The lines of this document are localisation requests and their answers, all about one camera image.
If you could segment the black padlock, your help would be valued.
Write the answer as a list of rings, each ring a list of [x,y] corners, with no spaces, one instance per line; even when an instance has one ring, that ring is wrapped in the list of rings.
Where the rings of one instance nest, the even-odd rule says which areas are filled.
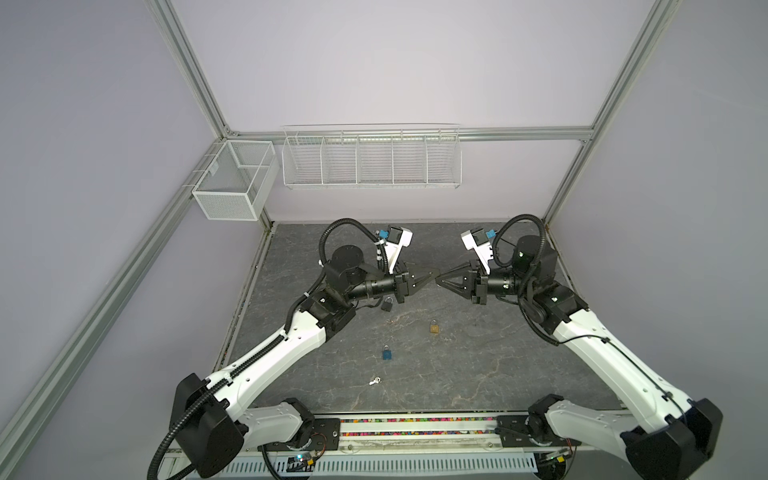
[[[385,312],[391,312],[394,306],[394,300],[392,297],[386,297],[381,305],[381,309]]]

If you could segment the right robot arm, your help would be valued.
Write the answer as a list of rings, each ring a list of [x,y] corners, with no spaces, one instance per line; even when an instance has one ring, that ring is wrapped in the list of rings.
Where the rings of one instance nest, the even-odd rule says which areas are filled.
[[[721,410],[662,378],[557,280],[558,253],[540,218],[520,214],[497,230],[465,231],[461,240],[476,260],[438,276],[437,284],[473,304],[495,297],[517,306],[540,339],[572,351],[626,408],[602,413],[549,394],[529,407],[523,428],[499,424],[499,435],[526,436],[539,446],[557,439],[586,444],[626,461],[643,479],[687,479],[712,459]]]

